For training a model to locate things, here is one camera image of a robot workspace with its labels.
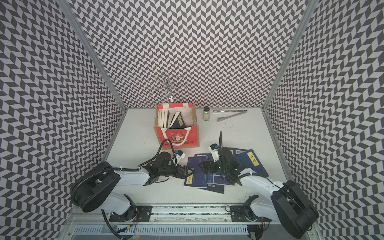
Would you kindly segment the blue book map cover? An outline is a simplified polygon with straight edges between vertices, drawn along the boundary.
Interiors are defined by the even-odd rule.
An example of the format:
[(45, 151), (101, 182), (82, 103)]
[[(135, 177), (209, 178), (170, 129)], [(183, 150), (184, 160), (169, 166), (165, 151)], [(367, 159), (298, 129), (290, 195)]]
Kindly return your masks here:
[(213, 175), (205, 174), (200, 167), (200, 164), (211, 156), (211, 154), (196, 154), (194, 157), (188, 158), (187, 167), (194, 173), (185, 179), (185, 188), (208, 189), (213, 186)]

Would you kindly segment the red burlap canvas bag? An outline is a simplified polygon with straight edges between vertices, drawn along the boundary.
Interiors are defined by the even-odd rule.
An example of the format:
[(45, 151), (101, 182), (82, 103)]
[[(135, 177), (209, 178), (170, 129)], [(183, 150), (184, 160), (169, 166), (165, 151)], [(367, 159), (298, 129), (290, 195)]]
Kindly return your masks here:
[(154, 130), (160, 143), (169, 139), (174, 148), (198, 147), (196, 105), (170, 103), (156, 106)]

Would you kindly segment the blue book sideways yellow label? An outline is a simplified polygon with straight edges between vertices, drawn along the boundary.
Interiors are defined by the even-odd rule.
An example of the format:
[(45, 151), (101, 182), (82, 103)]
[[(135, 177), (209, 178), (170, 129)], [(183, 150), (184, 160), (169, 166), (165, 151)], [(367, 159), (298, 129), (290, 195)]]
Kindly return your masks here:
[(177, 120), (177, 118), (179, 117), (180, 114), (181, 114), (181, 112), (179, 112), (179, 111), (174, 113), (173, 118), (172, 118), (171, 123), (170, 123), (170, 129), (173, 128), (174, 123), (176, 122), (176, 120)]

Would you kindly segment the brown black scroll book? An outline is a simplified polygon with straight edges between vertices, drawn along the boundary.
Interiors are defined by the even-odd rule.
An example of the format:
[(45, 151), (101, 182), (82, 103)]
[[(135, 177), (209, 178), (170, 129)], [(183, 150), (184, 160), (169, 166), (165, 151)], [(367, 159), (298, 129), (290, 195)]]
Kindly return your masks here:
[(172, 121), (173, 121), (174, 115), (175, 115), (175, 114), (169, 114), (169, 115), (168, 115), (168, 121), (167, 121), (167, 128), (168, 128), (168, 129), (171, 128), (171, 125), (172, 125)]

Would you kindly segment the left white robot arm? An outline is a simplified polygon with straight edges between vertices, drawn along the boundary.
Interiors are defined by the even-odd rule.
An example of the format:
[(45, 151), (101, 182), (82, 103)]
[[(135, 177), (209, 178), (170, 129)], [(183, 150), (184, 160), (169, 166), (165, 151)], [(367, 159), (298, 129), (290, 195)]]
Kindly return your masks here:
[(131, 222), (139, 212), (136, 204), (126, 194), (121, 195), (115, 189), (123, 186), (149, 186), (158, 182), (160, 177), (187, 179), (194, 170), (179, 165), (185, 157), (183, 151), (171, 149), (163, 152), (161, 148), (151, 159), (136, 168), (113, 167), (101, 162), (77, 179), (71, 187), (71, 203), (80, 207), (84, 213), (100, 210), (114, 213)]

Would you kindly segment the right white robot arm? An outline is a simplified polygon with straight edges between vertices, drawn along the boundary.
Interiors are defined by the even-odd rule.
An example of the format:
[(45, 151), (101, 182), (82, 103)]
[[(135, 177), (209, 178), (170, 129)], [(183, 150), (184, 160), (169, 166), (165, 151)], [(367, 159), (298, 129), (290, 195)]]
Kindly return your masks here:
[(201, 163), (205, 174), (219, 175), (229, 185), (238, 184), (255, 191), (243, 203), (237, 212), (232, 206), (231, 212), (242, 216), (246, 221), (266, 223), (277, 222), (294, 238), (300, 239), (319, 217), (318, 210), (308, 199), (301, 186), (288, 180), (285, 183), (269, 178), (253, 150), (221, 148), (210, 146), (210, 154)]

